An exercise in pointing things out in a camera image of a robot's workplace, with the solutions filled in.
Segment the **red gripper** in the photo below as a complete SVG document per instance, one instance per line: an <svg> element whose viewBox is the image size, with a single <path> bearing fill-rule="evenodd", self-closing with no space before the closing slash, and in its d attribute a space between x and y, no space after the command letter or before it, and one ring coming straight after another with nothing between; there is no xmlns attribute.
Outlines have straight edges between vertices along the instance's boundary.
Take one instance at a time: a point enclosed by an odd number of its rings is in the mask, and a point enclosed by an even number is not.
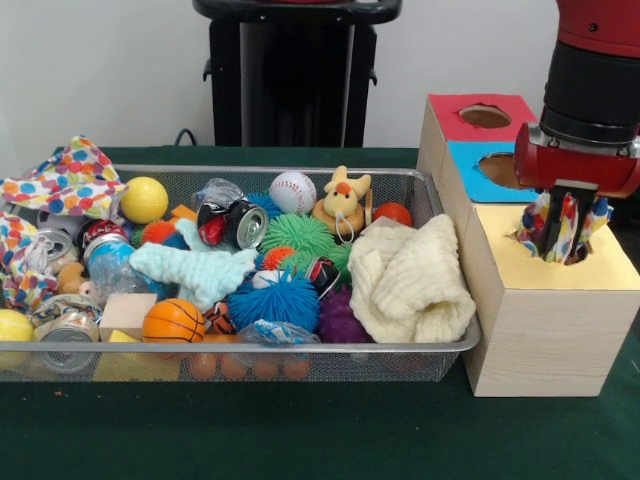
<svg viewBox="0 0 640 480"><path fill-rule="evenodd" d="M560 232L564 187L593 190L579 191L577 197L576 250L581 251L591 236L596 194L626 198L638 189L639 140L618 147L587 146L559 140L544 133L539 125L525 123L516 137L514 164L521 185L551 189L543 229L546 258Z"/></svg>

